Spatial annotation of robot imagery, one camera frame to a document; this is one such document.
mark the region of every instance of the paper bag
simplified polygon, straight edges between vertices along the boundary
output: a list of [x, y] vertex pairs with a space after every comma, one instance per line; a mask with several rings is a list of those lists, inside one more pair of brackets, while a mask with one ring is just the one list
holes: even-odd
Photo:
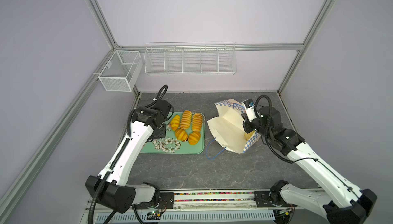
[[216, 141], [226, 150], [234, 153], [245, 153], [256, 141], [260, 134], [255, 132], [247, 140], [244, 136], [242, 113], [244, 108], [234, 99], [215, 103], [219, 116], [208, 121], [209, 129]]

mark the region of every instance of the white wall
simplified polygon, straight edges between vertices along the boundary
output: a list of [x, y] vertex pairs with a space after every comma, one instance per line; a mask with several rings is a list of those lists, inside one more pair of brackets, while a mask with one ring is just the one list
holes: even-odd
[[85, 181], [114, 154], [133, 100], [98, 83], [8, 223], [79, 223], [90, 198]]
[[378, 200], [391, 223], [393, 0], [338, 0], [283, 93], [313, 149]]
[[109, 47], [84, 0], [0, 0], [0, 21], [2, 197]]
[[98, 0], [119, 45], [301, 43], [323, 0]]
[[295, 50], [238, 51], [234, 75], [154, 76], [143, 69], [136, 86], [143, 92], [157, 92], [163, 84], [169, 92], [277, 90], [295, 56]]

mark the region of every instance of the wire basket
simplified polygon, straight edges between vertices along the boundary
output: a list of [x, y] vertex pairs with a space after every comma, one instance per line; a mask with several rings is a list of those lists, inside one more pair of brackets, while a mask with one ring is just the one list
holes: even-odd
[[98, 78], [106, 91], [131, 92], [142, 65], [139, 51], [116, 50]]
[[145, 54], [148, 75], [235, 74], [235, 45], [150, 47]]

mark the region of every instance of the dark gray countertop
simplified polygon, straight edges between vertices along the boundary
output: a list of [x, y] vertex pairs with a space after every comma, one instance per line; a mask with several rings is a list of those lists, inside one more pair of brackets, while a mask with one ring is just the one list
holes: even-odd
[[[267, 94], [273, 106], [281, 113], [284, 127], [291, 128], [289, 119], [276, 93], [179, 93], [165, 94], [164, 99], [176, 112], [190, 110], [203, 113], [206, 121], [218, 116], [214, 105], [226, 99], [238, 102], [261, 94]], [[142, 94], [139, 106], [151, 103], [156, 94]], [[261, 105], [268, 105], [265, 99]], [[208, 160], [205, 155], [208, 143], [213, 139], [205, 123], [205, 150], [197, 155], [140, 153], [132, 167], [128, 184], [149, 182], [161, 190], [176, 189], [242, 189], [270, 188], [278, 180], [286, 180], [300, 188], [315, 188], [316, 182], [299, 166], [278, 159], [260, 139], [244, 154], [223, 151], [217, 158]], [[209, 157], [222, 147], [213, 142]]]

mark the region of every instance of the blue bag handle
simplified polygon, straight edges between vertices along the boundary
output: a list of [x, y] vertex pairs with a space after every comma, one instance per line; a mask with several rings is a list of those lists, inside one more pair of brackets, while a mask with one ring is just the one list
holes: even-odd
[[224, 147], [223, 150], [221, 150], [221, 152], [219, 152], [219, 153], [218, 153], [217, 155], [215, 155], [213, 158], [209, 158], [209, 157], [208, 157], [208, 149], [209, 149], [210, 144], [211, 144], [215, 139], [216, 139], [216, 138], [212, 139], [212, 140], [209, 142], [208, 147], [206, 148], [206, 158], [209, 159], [209, 160], [215, 159], [215, 158], [216, 158], [218, 155], [220, 155], [220, 153], [222, 153], [222, 152], [225, 150], [225, 148], [226, 148], [226, 147]]

